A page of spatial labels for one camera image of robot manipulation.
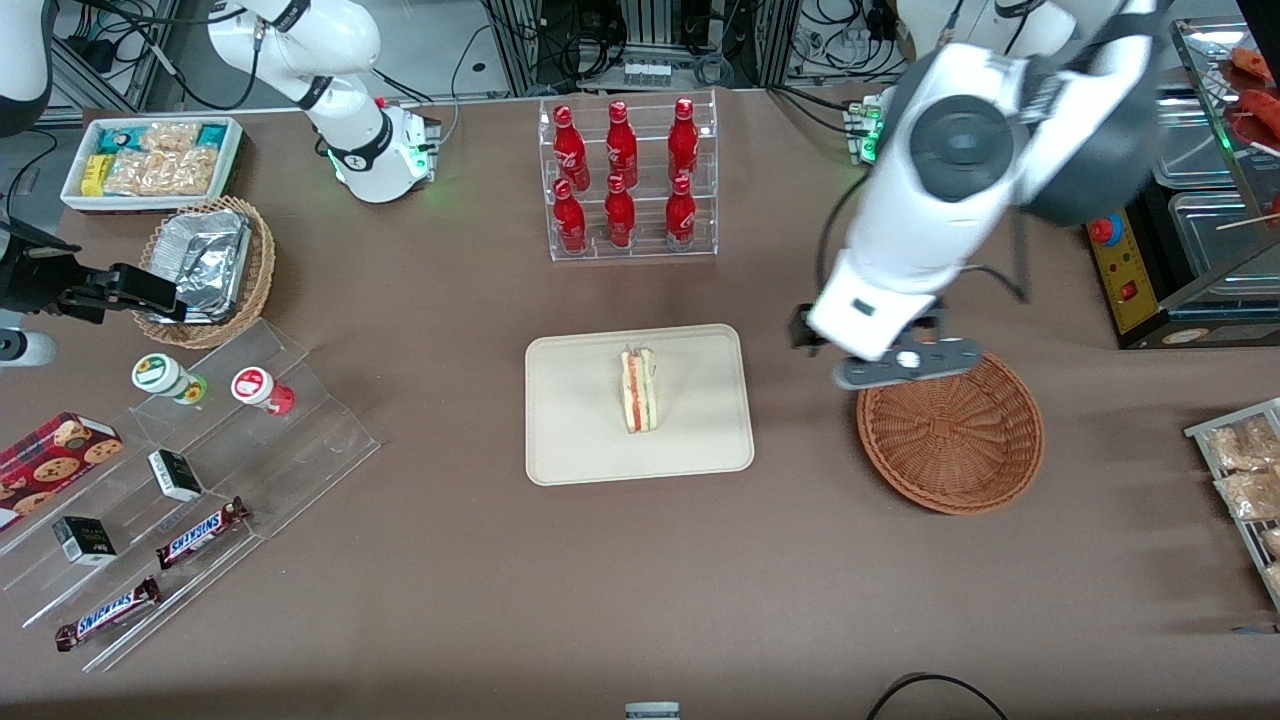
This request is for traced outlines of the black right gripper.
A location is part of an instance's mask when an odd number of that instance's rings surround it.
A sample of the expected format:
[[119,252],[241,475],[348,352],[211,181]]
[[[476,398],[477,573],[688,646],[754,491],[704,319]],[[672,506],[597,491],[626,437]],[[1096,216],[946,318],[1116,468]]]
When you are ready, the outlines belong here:
[[177,286],[147,270],[115,263],[106,269],[82,266],[72,254],[31,258],[9,252],[1,260],[1,307],[24,315],[46,313],[101,324],[110,288],[136,302],[174,302],[173,307],[137,304],[134,313],[147,323],[188,323],[188,306],[178,299]]

